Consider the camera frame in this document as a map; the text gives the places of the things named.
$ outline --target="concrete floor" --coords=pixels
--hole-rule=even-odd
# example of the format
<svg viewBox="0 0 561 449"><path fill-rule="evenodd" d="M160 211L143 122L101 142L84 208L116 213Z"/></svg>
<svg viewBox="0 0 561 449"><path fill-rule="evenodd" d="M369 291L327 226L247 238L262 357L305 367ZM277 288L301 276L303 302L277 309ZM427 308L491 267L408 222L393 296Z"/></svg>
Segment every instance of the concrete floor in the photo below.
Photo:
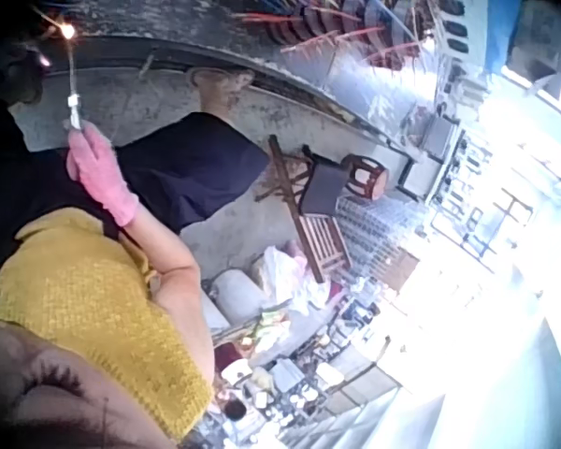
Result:
<svg viewBox="0 0 561 449"><path fill-rule="evenodd" d="M68 114L67 89L66 77L49 78L38 105L13 110L31 151L65 145L61 123ZM178 72L150 71L139 80L135 70L85 71L79 73L79 92L84 117L113 137L116 145L140 138L198 108L196 92ZM314 151L337 160L349 152L371 155L389 168L392 185L405 164L402 156L344 125L270 94L250 89L242 94L234 112L237 127L256 143L264 144L269 134L277 134L287 152L307 143ZM253 195L257 190L258 182L206 222L182 231L204 279L229 267L244 268L265 247L296 237L286 206L274 197L256 204Z"/></svg>

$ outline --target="black skirt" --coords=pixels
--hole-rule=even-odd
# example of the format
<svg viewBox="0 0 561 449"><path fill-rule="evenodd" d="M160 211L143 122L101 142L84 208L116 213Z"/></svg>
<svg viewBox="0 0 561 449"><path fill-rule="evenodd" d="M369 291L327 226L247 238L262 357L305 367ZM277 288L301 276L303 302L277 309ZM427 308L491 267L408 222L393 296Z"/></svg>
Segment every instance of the black skirt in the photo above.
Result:
<svg viewBox="0 0 561 449"><path fill-rule="evenodd" d="M173 232L208 219L243 195L268 164L268 156L235 128L207 113L117 149L130 189ZM22 132L0 103L0 267L19 246L15 235L46 213L74 207L119 229L102 206L65 171L66 150L28 152Z"/></svg>

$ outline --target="cloth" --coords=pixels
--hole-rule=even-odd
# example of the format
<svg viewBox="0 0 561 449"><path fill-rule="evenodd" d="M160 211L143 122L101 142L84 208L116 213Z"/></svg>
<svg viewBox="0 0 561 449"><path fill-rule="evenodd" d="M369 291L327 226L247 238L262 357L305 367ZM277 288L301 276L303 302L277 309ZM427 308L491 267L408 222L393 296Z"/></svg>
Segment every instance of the cloth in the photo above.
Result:
<svg viewBox="0 0 561 449"><path fill-rule="evenodd" d="M0 320L101 368L180 440L208 406L211 388L169 317L149 300L145 255L102 231L76 209L21 229L21 248L0 270Z"/></svg>
<svg viewBox="0 0 561 449"><path fill-rule="evenodd" d="M139 199L122 178L110 141L93 123L83 122L82 131L69 131L68 146L68 176L80 181L87 193L110 212L118 226L127 226L137 214Z"/></svg>
<svg viewBox="0 0 561 449"><path fill-rule="evenodd" d="M236 129L201 112L121 147L118 158L131 190L176 233L243 195L268 163ZM23 226L66 207L85 210L108 237L118 237L108 211L68 178L65 151L28 152L0 102L0 267L19 247L15 235Z"/></svg>

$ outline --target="pink glove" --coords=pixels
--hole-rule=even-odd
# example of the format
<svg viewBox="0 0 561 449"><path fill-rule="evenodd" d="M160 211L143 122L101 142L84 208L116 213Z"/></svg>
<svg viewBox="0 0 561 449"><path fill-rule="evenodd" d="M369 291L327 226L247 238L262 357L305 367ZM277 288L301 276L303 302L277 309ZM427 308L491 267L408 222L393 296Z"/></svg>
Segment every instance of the pink glove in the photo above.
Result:
<svg viewBox="0 0 561 449"><path fill-rule="evenodd" d="M82 131L69 131L68 145L68 176L80 181L87 193L110 212L118 226L127 226L137 213L139 199L122 178L109 140L93 123L83 122Z"/></svg>

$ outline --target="yellow sweater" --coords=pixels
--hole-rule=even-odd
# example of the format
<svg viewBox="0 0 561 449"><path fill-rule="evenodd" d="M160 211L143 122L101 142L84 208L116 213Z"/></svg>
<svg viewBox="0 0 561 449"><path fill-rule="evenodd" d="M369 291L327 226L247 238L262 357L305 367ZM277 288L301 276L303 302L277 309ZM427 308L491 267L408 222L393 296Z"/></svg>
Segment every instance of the yellow sweater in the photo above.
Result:
<svg viewBox="0 0 561 449"><path fill-rule="evenodd" d="M168 316L150 302L145 255L76 209L25 226L0 270L0 320L81 355L116 379L170 437L206 409L211 387Z"/></svg>

